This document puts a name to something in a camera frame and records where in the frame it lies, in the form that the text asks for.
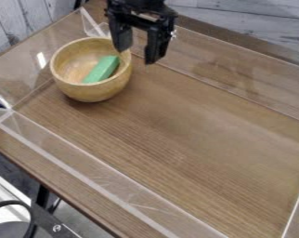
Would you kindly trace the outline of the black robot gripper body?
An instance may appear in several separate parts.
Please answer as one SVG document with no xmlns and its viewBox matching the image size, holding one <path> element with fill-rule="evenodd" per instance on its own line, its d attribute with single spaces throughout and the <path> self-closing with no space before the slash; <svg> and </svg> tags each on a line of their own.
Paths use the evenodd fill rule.
<svg viewBox="0 0 299 238">
<path fill-rule="evenodd" d="M 106 0 L 105 14 L 113 38 L 125 37 L 132 28 L 142 31 L 154 28 L 164 38 L 170 38 L 178 17 L 166 0 Z"/>
</svg>

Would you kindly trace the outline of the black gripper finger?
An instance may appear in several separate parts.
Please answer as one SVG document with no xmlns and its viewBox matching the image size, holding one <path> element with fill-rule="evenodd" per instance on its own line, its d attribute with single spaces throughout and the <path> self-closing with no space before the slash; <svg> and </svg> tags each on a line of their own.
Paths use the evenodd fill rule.
<svg viewBox="0 0 299 238">
<path fill-rule="evenodd" d="M 145 63 L 153 64 L 166 54 L 170 39 L 169 31 L 165 28 L 150 28 L 148 31 L 148 44 L 145 46 Z"/>
<path fill-rule="evenodd" d="M 122 52 L 132 47 L 132 26 L 116 20 L 110 20 L 109 28 L 114 48 L 118 52 Z"/>
</svg>

